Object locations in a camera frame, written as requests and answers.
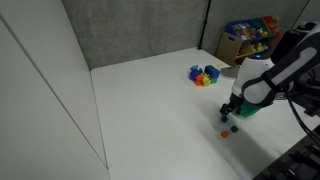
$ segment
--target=white wall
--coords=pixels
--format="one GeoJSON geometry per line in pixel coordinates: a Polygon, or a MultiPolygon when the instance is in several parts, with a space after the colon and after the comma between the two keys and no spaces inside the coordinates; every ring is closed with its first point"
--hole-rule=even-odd
{"type": "Polygon", "coordinates": [[[105,162],[90,73],[61,0],[0,0],[0,13],[105,162]]]}
{"type": "Polygon", "coordinates": [[[0,179],[108,180],[108,171],[0,21],[0,179]]]}

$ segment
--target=black cable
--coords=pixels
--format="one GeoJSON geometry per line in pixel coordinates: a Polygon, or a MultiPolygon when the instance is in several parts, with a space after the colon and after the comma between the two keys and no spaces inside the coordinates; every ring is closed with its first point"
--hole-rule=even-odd
{"type": "Polygon", "coordinates": [[[320,139],[319,137],[314,134],[314,132],[312,132],[305,124],[304,122],[301,120],[296,108],[294,107],[293,103],[292,103],[292,100],[291,100],[291,97],[289,96],[289,93],[288,91],[286,90],[285,91],[286,93],[286,96],[288,98],[288,102],[289,102],[289,105],[291,107],[291,110],[295,116],[295,118],[297,119],[299,125],[301,126],[301,128],[303,129],[304,132],[306,132],[306,134],[315,142],[316,145],[320,146],[320,139]]]}
{"type": "Polygon", "coordinates": [[[211,1],[212,0],[209,0],[209,2],[208,2],[206,16],[205,16],[204,21],[203,21],[203,27],[202,27],[202,31],[201,31],[199,44],[198,44],[198,50],[202,49],[202,41],[203,41],[204,32],[206,31],[206,26],[207,26],[207,21],[208,21],[208,15],[209,15],[209,11],[210,11],[211,1]]]}
{"type": "Polygon", "coordinates": [[[311,82],[310,82],[310,84],[309,84],[309,87],[308,87],[308,90],[310,89],[310,88],[312,88],[312,86],[313,86],[313,83],[314,83],[314,81],[315,81],[315,73],[313,73],[313,75],[311,75],[309,72],[307,72],[307,74],[310,76],[310,80],[311,80],[311,82]]]}
{"type": "Polygon", "coordinates": [[[306,9],[306,7],[308,6],[310,0],[308,0],[308,2],[304,5],[304,7],[302,8],[301,12],[299,13],[297,19],[294,21],[294,23],[292,24],[290,30],[293,29],[294,25],[296,25],[297,21],[299,20],[300,16],[302,15],[302,13],[304,12],[304,10],[306,9]]]}

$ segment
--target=white table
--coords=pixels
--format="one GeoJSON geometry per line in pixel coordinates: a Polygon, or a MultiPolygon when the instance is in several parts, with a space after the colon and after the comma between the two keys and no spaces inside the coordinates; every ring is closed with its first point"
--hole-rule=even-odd
{"type": "Polygon", "coordinates": [[[251,179],[305,136],[287,101],[222,124],[233,80],[196,87],[195,64],[227,67],[191,48],[92,71],[111,180],[251,179]],[[239,132],[220,138],[233,124],[239,132]]]}

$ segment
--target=small toy block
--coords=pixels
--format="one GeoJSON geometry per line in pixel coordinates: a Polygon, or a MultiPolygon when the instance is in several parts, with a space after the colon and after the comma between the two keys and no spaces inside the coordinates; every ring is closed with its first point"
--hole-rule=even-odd
{"type": "Polygon", "coordinates": [[[209,78],[209,79],[210,79],[210,76],[209,76],[209,74],[206,74],[206,73],[202,73],[202,75],[203,75],[204,77],[207,77],[207,78],[209,78]]]}
{"type": "Polygon", "coordinates": [[[197,76],[200,74],[201,74],[201,72],[199,70],[191,70],[189,78],[191,81],[195,81],[197,76]]]}
{"type": "Polygon", "coordinates": [[[209,74],[211,79],[217,79],[219,77],[220,71],[214,68],[212,65],[205,67],[204,72],[209,74]]]}
{"type": "Polygon", "coordinates": [[[227,131],[222,131],[222,132],[220,133],[220,136],[221,136],[223,139],[227,138],[228,135],[229,135],[229,133],[228,133],[227,131]]]}
{"type": "Polygon", "coordinates": [[[207,82],[207,83],[203,83],[202,85],[203,87],[209,87],[210,86],[210,82],[207,82]]]}
{"type": "Polygon", "coordinates": [[[232,127],[230,128],[230,130],[231,130],[233,133],[236,133],[236,132],[239,131],[239,128],[238,128],[237,126],[232,126],[232,127]]]}
{"type": "Polygon", "coordinates": [[[222,117],[221,117],[221,121],[222,121],[223,123],[226,123],[226,122],[228,121],[228,118],[225,117],[225,116],[222,116],[222,117]]]}
{"type": "Polygon", "coordinates": [[[193,70],[197,70],[198,71],[198,65],[194,65],[190,68],[190,71],[193,71],[193,70]]]}
{"type": "Polygon", "coordinates": [[[198,76],[196,77],[196,80],[197,80],[197,81],[202,81],[202,80],[203,80],[203,75],[202,75],[202,74],[198,75],[198,76]]]}
{"type": "Polygon", "coordinates": [[[196,86],[202,86],[203,85],[202,81],[198,81],[198,80],[194,81],[194,84],[196,86]]]}
{"type": "Polygon", "coordinates": [[[211,84],[214,84],[218,81],[218,79],[211,79],[211,84]]]}
{"type": "Polygon", "coordinates": [[[208,76],[204,75],[203,78],[202,78],[203,84],[206,84],[206,83],[209,83],[209,84],[210,84],[209,81],[211,82],[210,78],[209,78],[208,76]]]}

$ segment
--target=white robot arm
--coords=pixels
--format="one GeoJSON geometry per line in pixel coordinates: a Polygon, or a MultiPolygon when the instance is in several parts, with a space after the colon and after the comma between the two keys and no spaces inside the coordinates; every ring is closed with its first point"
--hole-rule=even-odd
{"type": "Polygon", "coordinates": [[[301,75],[320,64],[320,25],[276,65],[271,59],[246,58],[232,87],[230,103],[220,109],[223,116],[237,110],[243,102],[263,108],[293,86],[301,75]]]}

